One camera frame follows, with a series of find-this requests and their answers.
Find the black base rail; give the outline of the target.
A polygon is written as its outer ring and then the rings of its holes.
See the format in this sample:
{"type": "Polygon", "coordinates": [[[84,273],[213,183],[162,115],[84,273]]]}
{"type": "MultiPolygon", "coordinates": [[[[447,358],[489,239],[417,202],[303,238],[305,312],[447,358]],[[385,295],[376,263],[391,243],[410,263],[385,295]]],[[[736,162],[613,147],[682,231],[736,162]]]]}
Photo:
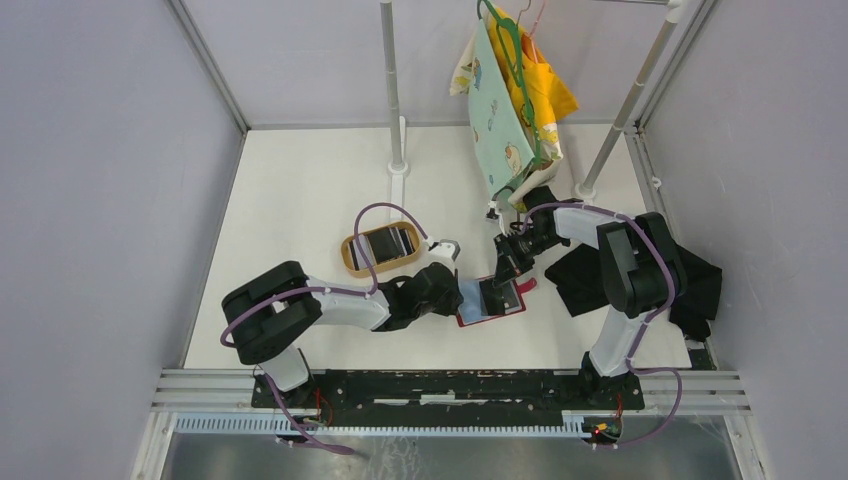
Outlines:
{"type": "Polygon", "coordinates": [[[567,413],[644,408],[639,379],[577,370],[324,370],[282,396],[332,427],[560,426],[567,413]]]}

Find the white clothes rack frame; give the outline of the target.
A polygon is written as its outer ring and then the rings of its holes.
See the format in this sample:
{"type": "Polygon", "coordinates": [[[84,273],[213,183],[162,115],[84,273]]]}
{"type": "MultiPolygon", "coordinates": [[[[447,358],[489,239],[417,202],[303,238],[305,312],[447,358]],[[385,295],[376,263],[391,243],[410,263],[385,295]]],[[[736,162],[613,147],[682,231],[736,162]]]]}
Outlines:
{"type": "MultiPolygon", "coordinates": [[[[615,117],[591,168],[583,181],[577,182],[574,186],[573,192],[580,199],[592,200],[596,196],[595,184],[597,183],[597,179],[602,169],[606,166],[626,122],[634,112],[635,106],[644,91],[646,82],[655,70],[658,60],[668,45],[676,26],[680,23],[683,11],[687,6],[685,1],[663,1],[661,4],[667,9],[663,25],[615,117]]],[[[391,1],[381,1],[379,5],[392,152],[392,158],[387,166],[390,178],[389,198],[392,202],[402,205],[405,198],[406,177],[410,170],[409,162],[406,159],[407,121],[400,112],[393,3],[391,1]]]]}

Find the yellow garment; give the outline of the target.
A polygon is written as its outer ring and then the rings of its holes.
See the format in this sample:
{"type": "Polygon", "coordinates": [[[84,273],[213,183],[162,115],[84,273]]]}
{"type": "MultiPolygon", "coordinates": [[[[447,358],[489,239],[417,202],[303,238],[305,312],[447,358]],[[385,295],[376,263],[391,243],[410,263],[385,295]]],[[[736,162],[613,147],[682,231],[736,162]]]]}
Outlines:
{"type": "Polygon", "coordinates": [[[544,57],[535,39],[522,26],[518,26],[517,31],[521,35],[521,85],[516,83],[512,73],[517,58],[512,35],[493,18],[487,20],[487,33],[494,55],[521,124],[525,129],[531,128],[530,116],[525,107],[526,99],[529,99],[533,123],[542,129],[576,112],[579,103],[544,57]]]}

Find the red card holder wallet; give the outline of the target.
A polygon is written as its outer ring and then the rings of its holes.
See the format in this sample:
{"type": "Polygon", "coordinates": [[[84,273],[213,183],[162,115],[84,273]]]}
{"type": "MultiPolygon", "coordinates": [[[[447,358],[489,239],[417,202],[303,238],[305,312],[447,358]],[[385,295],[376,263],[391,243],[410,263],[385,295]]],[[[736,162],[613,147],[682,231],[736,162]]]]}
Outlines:
{"type": "Polygon", "coordinates": [[[459,305],[457,324],[460,328],[516,315],[526,310],[524,295],[537,286],[535,279],[524,283],[510,281],[494,286],[494,277],[459,282],[463,302],[459,305]]]}

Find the mint green cartoon cloth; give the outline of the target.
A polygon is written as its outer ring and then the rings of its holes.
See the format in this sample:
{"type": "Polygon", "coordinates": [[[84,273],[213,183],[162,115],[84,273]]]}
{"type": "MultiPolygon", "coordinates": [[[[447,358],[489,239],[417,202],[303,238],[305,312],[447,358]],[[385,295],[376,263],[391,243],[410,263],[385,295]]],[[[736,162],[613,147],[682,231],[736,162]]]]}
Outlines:
{"type": "Polygon", "coordinates": [[[469,120],[474,152],[491,195],[523,183],[534,153],[518,115],[486,24],[479,21],[474,35],[468,87],[469,120]]]}

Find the stack of credit cards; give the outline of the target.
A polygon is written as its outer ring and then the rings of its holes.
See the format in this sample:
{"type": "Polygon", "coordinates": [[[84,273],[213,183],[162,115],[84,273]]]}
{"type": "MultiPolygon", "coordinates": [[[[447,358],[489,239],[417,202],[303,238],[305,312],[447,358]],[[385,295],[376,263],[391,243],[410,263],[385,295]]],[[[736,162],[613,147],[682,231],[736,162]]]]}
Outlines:
{"type": "Polygon", "coordinates": [[[366,262],[377,270],[413,256],[419,245],[416,234],[409,224],[400,222],[354,235],[347,241],[347,265],[354,272],[366,272],[366,262]]]}

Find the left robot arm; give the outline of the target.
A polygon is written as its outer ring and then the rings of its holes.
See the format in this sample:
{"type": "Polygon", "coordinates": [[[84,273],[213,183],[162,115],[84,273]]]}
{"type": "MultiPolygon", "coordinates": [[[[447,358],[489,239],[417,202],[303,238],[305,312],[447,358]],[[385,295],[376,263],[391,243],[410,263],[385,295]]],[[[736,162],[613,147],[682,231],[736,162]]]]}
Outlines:
{"type": "Polygon", "coordinates": [[[413,276],[365,287],[332,284],[286,261],[233,290],[221,302],[227,326],[220,343],[243,365],[257,365],[290,407],[306,405],[314,381],[294,343],[313,326],[353,326],[371,332],[405,329],[420,317],[455,316],[463,303],[456,274],[434,262],[413,276]]]}

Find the yellow oval card tray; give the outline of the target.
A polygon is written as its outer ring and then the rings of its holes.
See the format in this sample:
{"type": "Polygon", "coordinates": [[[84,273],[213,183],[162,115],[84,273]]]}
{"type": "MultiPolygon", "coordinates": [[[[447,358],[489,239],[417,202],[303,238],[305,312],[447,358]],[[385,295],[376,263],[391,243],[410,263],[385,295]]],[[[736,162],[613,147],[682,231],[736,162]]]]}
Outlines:
{"type": "Polygon", "coordinates": [[[376,274],[398,269],[416,260],[422,252],[422,237],[408,221],[388,225],[347,237],[340,246],[342,262],[354,278],[367,278],[369,260],[376,274]]]}

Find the black clothes pile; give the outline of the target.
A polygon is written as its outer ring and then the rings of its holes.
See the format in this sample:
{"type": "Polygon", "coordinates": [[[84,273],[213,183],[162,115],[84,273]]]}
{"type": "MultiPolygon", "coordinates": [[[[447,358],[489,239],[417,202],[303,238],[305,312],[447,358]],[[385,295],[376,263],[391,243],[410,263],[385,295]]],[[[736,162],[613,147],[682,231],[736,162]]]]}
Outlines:
{"type": "MultiPolygon", "coordinates": [[[[704,342],[711,335],[709,322],[716,318],[722,291],[722,269],[684,247],[677,248],[687,276],[687,287],[671,306],[669,321],[684,336],[704,342]]],[[[576,317],[608,305],[603,293],[597,250],[580,245],[548,267],[544,273],[576,317]]]]}

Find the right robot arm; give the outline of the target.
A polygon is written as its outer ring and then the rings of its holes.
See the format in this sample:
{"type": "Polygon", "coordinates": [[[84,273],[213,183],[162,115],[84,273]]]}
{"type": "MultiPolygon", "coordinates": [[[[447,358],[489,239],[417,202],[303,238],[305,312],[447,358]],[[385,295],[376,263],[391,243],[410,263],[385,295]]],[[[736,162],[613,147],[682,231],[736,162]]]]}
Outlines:
{"type": "Polygon", "coordinates": [[[532,190],[529,200],[524,219],[494,239],[493,283],[516,280],[534,269],[537,256],[567,248],[544,276],[571,316],[607,310],[577,382],[580,400],[602,408],[633,376],[632,361],[648,325],[686,289],[677,245],[656,212],[632,218],[577,199],[557,200],[547,187],[532,190]]]}

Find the green clothes hanger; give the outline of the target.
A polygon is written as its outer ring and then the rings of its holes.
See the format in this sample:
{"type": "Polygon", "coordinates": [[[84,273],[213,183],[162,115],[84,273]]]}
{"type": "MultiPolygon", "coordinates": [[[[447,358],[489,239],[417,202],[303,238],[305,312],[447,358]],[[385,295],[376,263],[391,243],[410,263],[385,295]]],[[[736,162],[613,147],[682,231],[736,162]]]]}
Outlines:
{"type": "Polygon", "coordinates": [[[535,110],[524,76],[521,27],[517,20],[509,17],[508,15],[502,15],[500,13],[500,9],[489,0],[476,1],[476,12],[479,19],[483,19],[483,14],[481,12],[482,7],[489,12],[489,17],[495,24],[498,42],[504,52],[504,58],[510,78],[513,80],[513,84],[521,91],[522,103],[520,114],[518,114],[517,117],[524,132],[529,132],[531,134],[531,140],[528,141],[533,153],[531,164],[538,168],[542,163],[541,139],[539,129],[535,122],[535,110]]]}

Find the pink clothes hanger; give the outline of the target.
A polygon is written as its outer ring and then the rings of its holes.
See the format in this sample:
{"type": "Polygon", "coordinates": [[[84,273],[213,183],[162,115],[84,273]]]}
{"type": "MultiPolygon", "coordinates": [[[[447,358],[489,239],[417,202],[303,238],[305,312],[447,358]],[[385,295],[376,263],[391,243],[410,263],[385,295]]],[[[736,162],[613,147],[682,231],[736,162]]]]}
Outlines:
{"type": "MultiPolygon", "coordinates": [[[[518,25],[520,25],[520,24],[521,24],[521,22],[520,22],[520,20],[521,20],[521,16],[522,16],[524,13],[528,13],[528,12],[531,10],[531,8],[532,8],[532,3],[533,3],[533,1],[532,1],[532,0],[528,0],[528,1],[527,1],[527,5],[526,5],[525,7],[523,7],[523,8],[519,11],[519,13],[518,13],[518,17],[517,17],[517,19],[516,19],[516,23],[517,23],[518,25]]],[[[547,0],[543,0],[543,1],[541,1],[541,2],[540,2],[540,6],[538,7],[538,11],[537,11],[537,14],[536,14],[535,20],[534,20],[534,22],[533,22],[532,26],[531,26],[531,27],[529,28],[529,30],[526,32],[526,37],[527,37],[527,39],[528,39],[530,42],[532,42],[532,41],[533,41],[533,37],[534,37],[534,35],[535,35],[535,33],[536,33],[536,30],[537,30],[538,24],[539,24],[539,22],[541,21],[542,15],[543,15],[544,10],[545,10],[545,8],[547,7],[547,5],[548,5],[548,1],[547,1],[547,0]]]]}

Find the black VIP credit card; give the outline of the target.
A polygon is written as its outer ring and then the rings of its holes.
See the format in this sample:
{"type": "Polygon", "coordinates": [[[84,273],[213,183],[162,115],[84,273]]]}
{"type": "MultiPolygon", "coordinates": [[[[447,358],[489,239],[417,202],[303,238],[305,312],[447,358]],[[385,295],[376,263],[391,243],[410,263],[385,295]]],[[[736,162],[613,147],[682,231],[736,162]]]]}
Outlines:
{"type": "Polygon", "coordinates": [[[479,287],[484,317],[509,315],[522,309],[522,300],[514,282],[496,288],[489,278],[480,281],[479,287]]]}

